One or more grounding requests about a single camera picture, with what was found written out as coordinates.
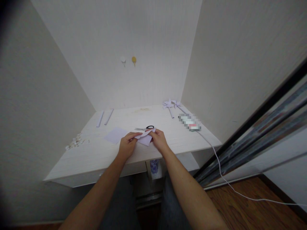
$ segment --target paper pinwheel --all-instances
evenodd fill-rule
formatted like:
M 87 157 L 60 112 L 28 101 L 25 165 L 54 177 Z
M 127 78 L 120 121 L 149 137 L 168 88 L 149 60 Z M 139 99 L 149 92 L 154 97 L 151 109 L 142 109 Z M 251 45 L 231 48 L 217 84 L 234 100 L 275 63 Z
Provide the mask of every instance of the paper pinwheel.
M 183 113 L 188 114 L 186 111 L 184 111 L 184 109 L 181 107 L 182 104 L 180 102 L 177 102 L 175 100 L 172 100 L 172 103 L 174 103 L 174 107 L 178 107 Z
M 172 116 L 172 118 L 174 118 L 174 115 L 172 113 L 172 111 L 170 110 L 171 107 L 173 107 L 174 105 L 172 104 L 172 101 L 169 99 L 169 101 L 163 102 L 163 109 L 168 108 L 170 115 Z

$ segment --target power cord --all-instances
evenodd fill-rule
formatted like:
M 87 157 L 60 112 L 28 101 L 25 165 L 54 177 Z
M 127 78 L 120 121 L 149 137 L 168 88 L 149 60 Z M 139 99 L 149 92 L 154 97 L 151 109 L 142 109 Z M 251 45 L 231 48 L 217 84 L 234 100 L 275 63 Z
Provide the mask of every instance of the power cord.
M 239 195 L 241 195 L 241 196 L 243 196 L 243 197 L 245 197 L 245 198 L 247 198 L 247 199 L 253 200 L 253 201 L 271 201 L 271 202 L 274 202 L 274 203 L 286 204 L 286 205 L 307 206 L 307 204 L 283 203 L 283 202 L 278 202 L 278 201 L 273 201 L 273 200 L 268 200 L 268 199 L 252 199 L 252 198 L 249 198 L 249 197 L 247 197 L 247 196 L 244 196 L 244 195 L 242 195 L 241 193 L 239 193 L 239 192 L 237 192 L 236 190 L 234 190 L 234 188 L 228 183 L 228 181 L 227 181 L 227 180 L 223 177 L 223 175 L 222 175 L 220 160 L 218 159 L 218 156 L 217 156 L 217 154 L 216 154 L 216 152 L 215 152 L 215 149 L 214 149 L 213 145 L 212 145 L 212 144 L 211 144 L 211 143 L 210 143 L 210 142 L 209 142 L 199 131 L 197 131 L 197 132 L 198 132 L 198 133 L 206 140 L 206 142 L 208 142 L 208 144 L 211 145 L 211 147 L 213 148 L 213 151 L 214 151 L 215 156 L 216 156 L 216 158 L 217 158 L 218 166 L 219 166 L 219 169 L 220 169 L 220 175 L 221 175 L 221 177 L 223 178 L 223 180 L 233 189 L 233 191 L 234 191 L 235 193 L 237 193 L 237 194 L 239 194 Z

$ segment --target small white pieces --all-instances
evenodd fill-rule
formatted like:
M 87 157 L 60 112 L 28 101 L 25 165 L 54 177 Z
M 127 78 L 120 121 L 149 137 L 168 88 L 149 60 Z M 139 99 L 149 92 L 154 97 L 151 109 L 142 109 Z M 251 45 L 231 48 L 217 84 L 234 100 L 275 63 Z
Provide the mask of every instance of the small white pieces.
M 73 138 L 73 141 L 70 143 L 70 145 L 66 146 L 65 149 L 66 151 L 67 150 L 70 150 L 71 148 L 74 148 L 74 147 L 79 147 L 80 144 L 83 144 L 85 140 L 83 140 L 81 138 L 81 133 L 79 133 L 77 135 L 76 138 Z

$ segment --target jeans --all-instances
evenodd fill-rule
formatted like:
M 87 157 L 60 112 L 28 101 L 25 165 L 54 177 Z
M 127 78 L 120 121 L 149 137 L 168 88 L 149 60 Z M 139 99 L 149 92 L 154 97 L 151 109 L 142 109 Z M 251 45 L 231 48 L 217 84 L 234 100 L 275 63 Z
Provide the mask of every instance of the jeans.
M 99 229 L 141 229 L 132 193 L 130 177 L 121 177 Z M 178 202 L 168 173 L 165 177 L 158 229 L 192 229 Z

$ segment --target rolled paper tube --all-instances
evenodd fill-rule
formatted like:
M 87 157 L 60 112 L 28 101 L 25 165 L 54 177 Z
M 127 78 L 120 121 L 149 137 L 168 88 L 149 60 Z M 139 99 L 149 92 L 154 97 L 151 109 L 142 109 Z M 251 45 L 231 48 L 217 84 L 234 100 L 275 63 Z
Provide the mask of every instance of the rolled paper tube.
M 172 111 L 170 110 L 170 108 L 169 108 L 169 112 L 170 112 L 170 115 L 172 116 L 172 118 L 174 118 L 174 115 L 173 115 Z
M 110 115 L 109 115 L 109 117 L 108 117 L 108 120 L 105 122 L 105 125 L 107 125 L 107 123 L 108 123 L 108 121 L 109 121 L 109 119 L 110 119 L 110 117 L 111 117 L 111 115 L 112 115 L 112 113 L 113 113 L 113 110 L 114 110 L 114 109 L 112 109 L 112 111 L 110 112 Z
M 181 106 L 177 106 L 183 113 L 185 113 L 185 114 L 189 114 L 189 113 L 187 113 L 186 111 L 184 111 L 184 109 L 182 109 L 181 108 Z
M 102 120 L 103 113 L 104 113 L 104 111 L 102 111 L 101 116 L 100 116 L 100 118 L 99 118 L 99 120 L 98 120 L 98 123 L 97 123 L 97 126 L 96 126 L 97 128 L 100 126 L 100 123 L 101 123 L 101 120 Z

